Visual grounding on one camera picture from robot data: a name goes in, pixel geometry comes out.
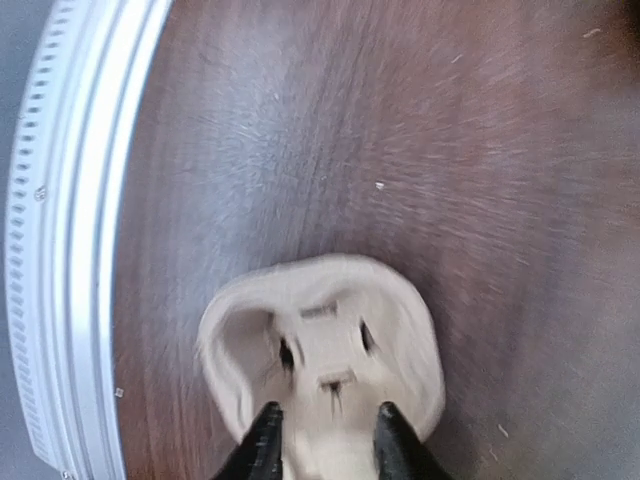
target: dark wood grain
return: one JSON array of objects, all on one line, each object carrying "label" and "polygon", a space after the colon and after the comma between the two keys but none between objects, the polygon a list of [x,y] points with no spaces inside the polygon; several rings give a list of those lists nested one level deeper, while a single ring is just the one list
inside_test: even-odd
[{"label": "dark wood grain", "polygon": [[447,408],[429,446],[455,478],[639,478],[632,10],[177,1],[119,233],[130,477],[207,478],[233,445],[194,352],[216,290],[353,252],[432,309]]}]

